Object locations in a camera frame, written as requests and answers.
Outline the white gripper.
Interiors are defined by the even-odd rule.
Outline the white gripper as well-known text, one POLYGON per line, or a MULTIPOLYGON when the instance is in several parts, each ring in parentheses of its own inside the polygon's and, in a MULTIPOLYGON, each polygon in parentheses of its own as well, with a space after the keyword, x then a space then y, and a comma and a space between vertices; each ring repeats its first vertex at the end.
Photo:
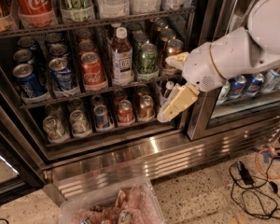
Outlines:
POLYGON ((159 122, 174 119, 198 100, 200 91, 212 91, 222 87, 226 81, 215 67, 210 42, 204 43, 191 53, 182 52, 169 56, 165 61, 173 68, 182 70, 183 78, 191 85, 174 85, 169 97, 159 109, 157 115, 159 122))

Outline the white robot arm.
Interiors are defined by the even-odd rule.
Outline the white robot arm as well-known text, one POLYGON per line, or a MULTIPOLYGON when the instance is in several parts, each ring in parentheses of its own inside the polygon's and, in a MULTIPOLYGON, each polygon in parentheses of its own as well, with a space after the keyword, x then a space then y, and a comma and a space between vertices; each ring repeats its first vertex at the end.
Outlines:
POLYGON ((194 104, 200 92, 220 88, 230 78, 280 67, 280 0, 259 0, 246 27, 165 61, 182 72, 186 84, 174 86, 157 115, 160 122, 172 120, 194 104))

